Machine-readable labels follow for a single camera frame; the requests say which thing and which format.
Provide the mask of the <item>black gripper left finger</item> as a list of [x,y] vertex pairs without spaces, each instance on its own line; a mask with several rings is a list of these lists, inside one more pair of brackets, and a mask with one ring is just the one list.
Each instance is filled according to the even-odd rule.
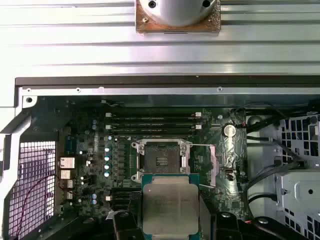
[[113,211],[102,219],[78,217],[53,234],[55,240],[143,240],[134,215]]

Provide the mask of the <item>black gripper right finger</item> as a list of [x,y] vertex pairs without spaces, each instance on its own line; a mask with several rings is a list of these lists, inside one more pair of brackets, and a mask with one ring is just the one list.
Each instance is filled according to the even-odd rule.
[[305,240],[297,231],[266,216],[248,223],[226,211],[218,212],[212,219],[213,240]]

